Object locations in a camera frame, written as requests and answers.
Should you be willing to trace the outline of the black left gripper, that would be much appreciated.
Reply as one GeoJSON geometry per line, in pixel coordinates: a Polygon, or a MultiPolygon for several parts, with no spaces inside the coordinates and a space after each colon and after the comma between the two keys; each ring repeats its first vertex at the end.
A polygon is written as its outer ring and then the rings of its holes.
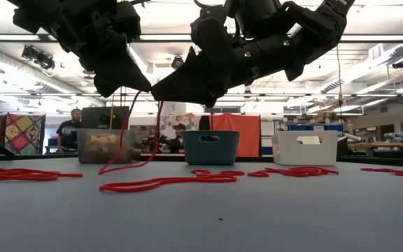
{"type": "Polygon", "coordinates": [[[61,17],[68,34],[63,45],[94,71],[102,97],[126,87],[150,92],[151,83],[127,52],[127,43],[141,34],[140,17],[129,1],[65,0],[61,17]]]}

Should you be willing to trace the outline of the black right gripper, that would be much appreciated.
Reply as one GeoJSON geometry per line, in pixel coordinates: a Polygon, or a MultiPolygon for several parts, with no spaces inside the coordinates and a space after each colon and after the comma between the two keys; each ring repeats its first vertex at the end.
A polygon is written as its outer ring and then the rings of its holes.
{"type": "Polygon", "coordinates": [[[191,24],[191,39],[201,51],[190,47],[184,63],[152,86],[156,101],[212,107],[230,88],[293,68],[292,39],[278,32],[246,40],[230,36],[215,17],[199,17],[191,24]]]}

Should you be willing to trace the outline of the wide tan rubber band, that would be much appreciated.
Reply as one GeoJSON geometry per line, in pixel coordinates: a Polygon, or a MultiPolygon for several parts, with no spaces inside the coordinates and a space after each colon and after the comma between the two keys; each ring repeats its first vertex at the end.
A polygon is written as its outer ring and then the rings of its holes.
{"type": "Polygon", "coordinates": [[[90,142],[87,144],[89,148],[96,151],[109,152],[114,150],[119,145],[119,138],[114,134],[96,134],[90,137],[90,142]]]}

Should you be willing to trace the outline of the floral cloth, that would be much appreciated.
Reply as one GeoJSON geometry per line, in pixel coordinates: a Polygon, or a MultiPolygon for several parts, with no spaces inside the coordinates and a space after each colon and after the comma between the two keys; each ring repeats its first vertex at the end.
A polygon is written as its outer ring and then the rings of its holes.
{"type": "Polygon", "coordinates": [[[179,124],[184,125],[186,130],[198,130],[200,120],[201,116],[193,113],[182,115],[162,115],[160,117],[160,130],[169,130],[173,128],[173,126],[177,126],[179,124]]]}

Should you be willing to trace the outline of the black monitor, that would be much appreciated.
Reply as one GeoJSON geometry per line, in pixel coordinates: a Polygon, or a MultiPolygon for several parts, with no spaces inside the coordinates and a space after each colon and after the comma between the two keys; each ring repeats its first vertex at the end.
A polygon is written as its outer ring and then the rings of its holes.
{"type": "Polygon", "coordinates": [[[83,108],[80,127],[83,129],[120,130],[128,112],[128,106],[83,108]]]}

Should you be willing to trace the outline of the person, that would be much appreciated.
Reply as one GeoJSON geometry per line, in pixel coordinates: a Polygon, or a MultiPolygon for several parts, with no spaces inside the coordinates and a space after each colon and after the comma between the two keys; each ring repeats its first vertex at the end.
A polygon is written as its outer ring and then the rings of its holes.
{"type": "Polygon", "coordinates": [[[75,108],[71,111],[71,119],[64,121],[57,129],[57,146],[61,153],[76,152],[78,150],[77,130],[81,126],[82,111],[75,108]]]}
{"type": "Polygon", "coordinates": [[[177,124],[173,126],[175,130],[175,137],[170,139],[168,142],[170,153],[180,153],[183,149],[183,137],[182,133],[186,131],[186,126],[184,124],[177,124]]]}

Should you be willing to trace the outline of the orange cloth panel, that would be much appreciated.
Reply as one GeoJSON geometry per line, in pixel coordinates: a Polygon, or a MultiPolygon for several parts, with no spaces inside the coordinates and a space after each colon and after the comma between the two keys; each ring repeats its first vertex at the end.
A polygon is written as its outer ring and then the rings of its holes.
{"type": "Polygon", "coordinates": [[[259,157],[261,149],[261,121],[259,116],[224,113],[209,119],[212,130],[236,131],[239,142],[238,157],[259,157]]]}

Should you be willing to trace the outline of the small black background machine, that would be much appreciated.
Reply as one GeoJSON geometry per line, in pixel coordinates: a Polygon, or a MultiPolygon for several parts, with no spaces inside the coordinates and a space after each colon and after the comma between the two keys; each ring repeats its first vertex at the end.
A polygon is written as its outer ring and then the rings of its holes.
{"type": "MultiPolygon", "coordinates": [[[[154,136],[136,136],[136,147],[141,150],[142,153],[152,153],[155,149],[155,137],[154,136]]],[[[157,153],[164,153],[169,148],[169,140],[166,136],[162,135],[158,140],[157,153]]]]}

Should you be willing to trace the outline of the teal plastic basket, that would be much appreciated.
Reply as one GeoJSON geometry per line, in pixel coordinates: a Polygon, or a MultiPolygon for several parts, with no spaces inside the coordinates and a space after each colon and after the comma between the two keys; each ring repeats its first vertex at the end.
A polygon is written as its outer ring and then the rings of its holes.
{"type": "Polygon", "coordinates": [[[239,132],[199,130],[182,133],[185,161],[189,165],[233,165],[239,132]]]}

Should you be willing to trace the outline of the black studio light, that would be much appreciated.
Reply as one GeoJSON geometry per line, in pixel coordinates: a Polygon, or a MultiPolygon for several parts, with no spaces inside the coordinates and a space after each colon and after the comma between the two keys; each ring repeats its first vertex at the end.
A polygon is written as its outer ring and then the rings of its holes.
{"type": "Polygon", "coordinates": [[[21,57],[39,65],[45,70],[53,70],[55,68],[53,56],[35,48],[33,45],[25,45],[21,57]]]}

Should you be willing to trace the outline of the grey plastic basket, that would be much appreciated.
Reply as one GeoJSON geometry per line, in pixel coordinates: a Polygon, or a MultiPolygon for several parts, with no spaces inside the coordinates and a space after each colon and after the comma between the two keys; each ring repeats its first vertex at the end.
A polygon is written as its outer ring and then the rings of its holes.
{"type": "MultiPolygon", "coordinates": [[[[87,144],[90,142],[90,137],[96,134],[114,134],[120,140],[120,129],[79,129],[77,132],[79,163],[104,165],[117,153],[119,145],[109,152],[89,148],[87,144]]],[[[136,132],[126,131],[123,152],[115,164],[129,164],[138,160],[141,150],[136,147],[136,136],[138,136],[136,132]]]]}

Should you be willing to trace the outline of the colourful patchwork quilt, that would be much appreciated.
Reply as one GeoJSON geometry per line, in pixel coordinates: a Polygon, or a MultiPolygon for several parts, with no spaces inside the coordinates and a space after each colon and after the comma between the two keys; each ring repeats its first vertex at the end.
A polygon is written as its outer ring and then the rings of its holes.
{"type": "Polygon", "coordinates": [[[4,147],[16,155],[41,154],[45,115],[6,115],[4,147]]]}

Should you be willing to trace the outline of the blue board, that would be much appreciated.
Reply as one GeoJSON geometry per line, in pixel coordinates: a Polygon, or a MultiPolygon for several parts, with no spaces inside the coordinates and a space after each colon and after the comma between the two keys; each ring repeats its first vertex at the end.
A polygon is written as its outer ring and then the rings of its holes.
{"type": "Polygon", "coordinates": [[[317,124],[317,125],[288,125],[287,131],[337,131],[342,132],[341,125],[317,124]]]}

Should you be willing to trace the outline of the white plastic basket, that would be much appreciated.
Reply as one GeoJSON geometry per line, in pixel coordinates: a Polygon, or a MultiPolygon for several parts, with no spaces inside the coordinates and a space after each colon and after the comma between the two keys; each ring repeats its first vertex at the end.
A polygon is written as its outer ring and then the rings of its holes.
{"type": "Polygon", "coordinates": [[[335,166],[337,131],[283,131],[271,138],[274,162],[290,166],[335,166]]]}

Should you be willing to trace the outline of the blue table mat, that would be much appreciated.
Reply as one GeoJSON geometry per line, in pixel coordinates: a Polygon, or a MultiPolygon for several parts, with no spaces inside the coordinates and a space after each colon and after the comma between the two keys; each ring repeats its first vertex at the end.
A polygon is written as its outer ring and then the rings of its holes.
{"type": "Polygon", "coordinates": [[[403,176],[340,162],[325,176],[251,173],[233,183],[176,183],[136,193],[106,183],[192,176],[184,162],[99,174],[74,158],[0,162],[59,171],[0,181],[0,252],[403,252],[403,176]]]}

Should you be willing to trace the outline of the wooden side table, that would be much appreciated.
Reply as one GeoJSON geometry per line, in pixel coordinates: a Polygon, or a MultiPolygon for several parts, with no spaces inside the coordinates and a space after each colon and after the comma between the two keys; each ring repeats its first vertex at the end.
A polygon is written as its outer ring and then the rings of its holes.
{"type": "Polygon", "coordinates": [[[360,142],[360,143],[348,143],[348,147],[352,149],[403,148],[403,143],[360,142]]]}

